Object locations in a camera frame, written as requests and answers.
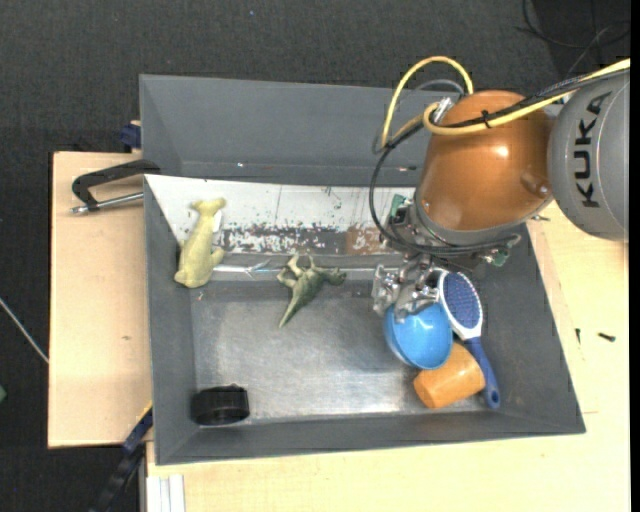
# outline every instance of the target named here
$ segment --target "toy dinosaur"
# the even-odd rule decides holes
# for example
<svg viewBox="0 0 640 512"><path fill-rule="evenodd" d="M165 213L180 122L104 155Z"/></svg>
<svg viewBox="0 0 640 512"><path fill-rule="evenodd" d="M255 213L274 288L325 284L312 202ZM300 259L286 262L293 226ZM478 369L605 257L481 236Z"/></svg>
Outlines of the toy dinosaur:
<svg viewBox="0 0 640 512"><path fill-rule="evenodd" d="M337 286L341 285L347 277L347 275L344 272L340 272L340 269L337 267L331 269L317 267L311 256L309 256L309 268L300 268L298 266L298 258L298 254L294 255L276 276L278 281L287 288L291 288L293 292L289 307L285 311L282 320L280 320L279 327L286 324L300 308L313 300L320 291L322 283L329 281L329 284ZM285 277L288 272L292 272L295 278Z"/></svg>
<svg viewBox="0 0 640 512"><path fill-rule="evenodd" d="M191 236L180 243L180 261L174 280L187 288L198 288L207 284L213 273L213 267L218 265L224 257L224 251L217 248L211 253L213 243L213 219L218 210L226 205L224 199L213 201L196 201L191 208L196 210L200 217Z"/></svg>

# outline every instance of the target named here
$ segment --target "gray plastic tray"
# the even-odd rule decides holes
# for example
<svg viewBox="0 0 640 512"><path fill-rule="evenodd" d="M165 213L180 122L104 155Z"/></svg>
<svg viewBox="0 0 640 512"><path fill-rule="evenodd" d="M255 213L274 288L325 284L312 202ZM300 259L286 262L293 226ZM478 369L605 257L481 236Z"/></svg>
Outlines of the gray plastic tray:
<svg viewBox="0 0 640 512"><path fill-rule="evenodd" d="M182 176L203 172L279 183L368 183L375 163L371 140L390 91L231 82L238 81L146 77L145 158L163 169L173 165L173 174ZM206 94L196 94L200 89ZM282 96L270 97L273 91ZM367 101L361 101L360 91ZM377 92L367 96L371 91ZM293 94L285 101L289 93ZM339 113L309 107L324 104L327 94L332 97L329 105L340 106ZM296 103L301 97L307 101ZM236 121L225 116L244 112L243 98L262 105L258 117L270 119L269 126L290 130L273 135L268 129L230 127L229 122ZM298 115L307 116L306 121ZM254 120L255 116L237 122ZM315 131L296 139L309 123L322 133L351 137L352 145L336 140L319 146L317 139L309 139ZM224 133L229 138L223 141ZM291 146L292 140L302 148ZM217 141L208 153L203 149L207 141ZM409 142L416 146L407 145L405 153L396 155L388 183L415 184L416 173L400 169L419 168L426 144L424 138ZM216 152L222 146L224 150ZM397 264L398 255L319 257L319 264L369 270L349 270L343 286L325 286L314 302L278 329L289 294L275 280L275 272L255 279L215 274L205 288L196 290L177 285L172 276L178 246L160 207L163 198L155 196L148 182L144 195L159 464L584 432L524 228L523 240L504 267L487 268L482 278L475 276L485 308L483 342L501 387L501 408L490 411L479 397L472 397L432 411L420 404L411 387L417 370L387 349L382 321L371 309L372 269L378 261ZM242 264L250 258L232 255L225 263ZM273 268L287 259L272 258ZM231 383L248 391L247 420L201 427L189 418L193 393Z"/></svg>

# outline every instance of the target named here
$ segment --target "yellow cable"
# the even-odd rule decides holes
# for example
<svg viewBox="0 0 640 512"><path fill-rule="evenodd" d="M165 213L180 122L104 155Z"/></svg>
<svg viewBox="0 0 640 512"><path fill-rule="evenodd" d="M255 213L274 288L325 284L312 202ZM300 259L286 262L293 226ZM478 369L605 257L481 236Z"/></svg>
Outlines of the yellow cable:
<svg viewBox="0 0 640 512"><path fill-rule="evenodd" d="M400 128L398 128L396 133L394 133L393 138L397 139L398 137L403 135L405 132L408 132L409 130L411 130L412 128L415 128L419 124L422 124L422 114L418 114L417 116L412 117L411 119L409 119L409 121L407 121Z"/></svg>
<svg viewBox="0 0 640 512"><path fill-rule="evenodd" d="M631 67L631 60L625 59L620 62L616 62L611 66L603 68L600 71L595 71L593 73L585 75L584 77L582 77L582 79L579 80L579 82L585 82L593 78L605 76L609 73L614 73L616 71L622 71L630 67ZM469 126L460 126L460 127L451 127L451 128L446 126L436 125L431 122L431 113L438 107L438 103L432 103L425 109L424 113L422 114L422 122L425 128L427 128L428 130L430 130L431 132L437 135L467 135L470 133L477 133L482 130L486 130L487 128L495 128L496 126L501 126L503 124L519 119L523 116L530 114L531 112L534 112L535 110L541 109L543 107L546 107L547 105L550 105L555 101L558 101L559 99L563 98L567 94L569 93L564 92L562 94L558 94L551 98L547 98L542 101L539 101L538 103L535 103L533 105L529 105L528 107L523 107L519 110L516 110L515 112L511 112L509 114L505 114L504 116L498 117L496 119L492 119L488 123L488 126L487 126L487 123L484 123L484 122L478 122L476 124L472 124Z"/></svg>
<svg viewBox="0 0 640 512"><path fill-rule="evenodd" d="M426 66L427 64L431 64L432 62L442 62L454 67L462 75L462 78L467 88L467 92L469 94L473 94L473 82L471 81L471 77L466 72L466 70L460 64L458 64L455 60L450 59L449 57L429 57L421 60L404 74L404 76L402 77L402 80L400 80L400 83L396 87L393 97L391 98L391 103L389 103L389 108L387 109L387 115L385 117L384 124L382 125L382 133L380 134L381 147L384 147L389 140L389 131L391 130L391 121L393 120L393 114L396 108L396 103L398 102L398 98L400 97L400 93L402 92L402 89L404 88L406 83L409 81L409 78L411 78L413 74L415 74L420 68ZM414 123L415 120L416 118L413 118L411 121L406 123L402 128L400 128L398 133L400 133L401 131L406 131L407 129L415 126L415 124L412 124L411 126L409 126L411 123Z"/></svg>

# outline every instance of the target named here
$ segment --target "dark gray carpet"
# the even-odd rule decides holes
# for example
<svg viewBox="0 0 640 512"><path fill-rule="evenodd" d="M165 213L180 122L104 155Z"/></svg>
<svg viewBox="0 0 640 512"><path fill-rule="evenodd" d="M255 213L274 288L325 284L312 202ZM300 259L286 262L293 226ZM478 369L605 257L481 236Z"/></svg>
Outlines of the dark gray carpet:
<svg viewBox="0 0 640 512"><path fill-rule="evenodd" d="M529 12L548 35L588 44L589 2L557 4L537 0ZM630 19L630 0L594 5L598 30ZM520 0L25 0L0 2L0 22L0 295L45 348L48 154L122 151L140 73L393 87L420 58L443 54L477 88L528 94L582 53L519 30ZM629 41L594 45L579 70L629 55ZM419 80L443 74L455 76L437 68ZM0 383L0 511L86 510L118 451L46 451L47 368L3 311ZM121 510L135 507L131 491Z"/></svg>

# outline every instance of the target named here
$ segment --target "black cable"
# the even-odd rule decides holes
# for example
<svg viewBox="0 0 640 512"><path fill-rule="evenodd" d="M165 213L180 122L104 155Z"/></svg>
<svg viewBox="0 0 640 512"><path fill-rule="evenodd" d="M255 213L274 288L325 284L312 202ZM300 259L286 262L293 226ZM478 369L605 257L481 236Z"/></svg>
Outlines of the black cable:
<svg viewBox="0 0 640 512"><path fill-rule="evenodd" d="M376 213L375 204L374 204L374 191L378 182L378 176L382 170L382 166L387 159L387 157L391 154L391 152L403 141L417 133L422 126L417 126L412 128L407 133L400 136L397 140L394 140L385 146L384 152L378 159L378 163L376 164L375 169L371 175L371 182L369 184L369 211L371 213L371 218L373 219L373 223L376 225L382 236L390 240L391 242L411 251L416 251L423 254L431 254L434 256L440 256L443 258L447 257L455 257L455 256L467 256L473 253L484 251L488 249L495 249L499 247L509 248L511 245L516 243L520 236L514 234L510 237L503 238L500 240L496 240L493 242L485 242L480 244L466 245L466 246L449 246L449 247L439 247L432 245L419 245L414 244L412 242L408 242L400 238L397 233L396 227L391 224L391 229L393 234L387 231L387 229L382 225L378 215Z"/></svg>
<svg viewBox="0 0 640 512"><path fill-rule="evenodd" d="M589 0L589 10L591 12L591 31L593 34L593 39L589 42L589 44L587 45L587 47L585 48L585 51L583 53L583 55L587 55L588 53L588 49L592 46L593 41L594 40L598 40L598 43L596 43L596 52L597 52L597 59L598 62L604 62L604 57L602 56L602 45L599 43L599 37L598 34L600 33L600 30L598 29L598 15L596 13L596 1L595 0Z"/></svg>
<svg viewBox="0 0 640 512"><path fill-rule="evenodd" d="M596 45L597 47L600 47L600 45L598 44L598 41L600 40L600 38L605 33L607 33L609 30L611 30L614 26L622 25L622 24L629 24L629 26L631 26L631 22L630 21L617 21L615 23L611 23L610 25L607 25L605 28L603 28L602 30L597 32L596 35L593 37L593 39L591 39L589 44L584 47L584 51L580 54L580 56L576 59L576 61L573 63L573 65L569 68L569 71L567 71L567 74L565 76L569 77L570 75L573 74L574 70L578 67L578 64L580 64L580 62L582 62L582 60L587 56L587 54L589 53L589 51L591 50L591 48L594 45ZM619 39L625 37L630 31L631 31L631 27L629 27L616 40L619 40Z"/></svg>
<svg viewBox="0 0 640 512"><path fill-rule="evenodd" d="M627 72L626 69L614 71L612 73L607 74L606 78L612 78L614 76L617 76L625 72ZM595 78L586 78L587 76L588 75L581 75L581 76L577 76L567 80L563 80L562 82L558 82L557 84L547 87L546 89L543 89L542 91L534 94L533 96L529 96L528 98L525 98L522 101L514 103L513 105L510 105L506 108L503 108L496 112L483 114L482 116L475 117L473 119L466 119L465 121L461 121L459 123L448 124L446 127L447 128L464 128L466 126L473 126L476 124L487 124L488 122L494 119L498 119L500 117L506 116L513 112L517 112L518 110L529 107L531 105L535 105L536 103L539 103L544 99L548 99L553 96L558 96L563 93L564 94L569 93L576 89L580 89L581 87L584 87L585 85L591 82L595 82L597 80L601 80L602 78L604 78L603 76L599 76Z"/></svg>
<svg viewBox="0 0 640 512"><path fill-rule="evenodd" d="M534 25L533 22L531 21L531 18L529 17L529 11L527 10L527 1L528 0L522 0L522 15L524 18L525 23L527 24L527 28L521 28L521 27L516 27L518 30L521 30L523 32L527 32L529 34L532 34L540 39L542 39L543 41L546 41L547 43L551 43L551 44L555 44L556 46L561 46L563 48L571 48L574 50L584 50L585 46L581 45L581 44L575 44L575 43L567 43L565 41L560 41L558 39L554 39L552 37L549 37L547 34L545 34L544 32L541 32L540 30L538 30ZM593 27L597 26L597 22L595 21L595 19L593 18L595 16L595 7L592 8L591 11L591 16L592 16L592 20L591 20L591 24ZM625 37L630 31L625 32L621 37ZM605 46L609 46L610 44L615 43L616 41L619 41L621 39L620 36L616 36L615 38L612 38L608 41L604 41L602 43L600 43L600 48L604 48Z"/></svg>
<svg viewBox="0 0 640 512"><path fill-rule="evenodd" d="M95 503L89 508L89 512L112 512L114 510L128 483L142 464L145 453L142 439L152 425L153 412L149 408L125 440L122 446L122 459L100 491Z"/></svg>

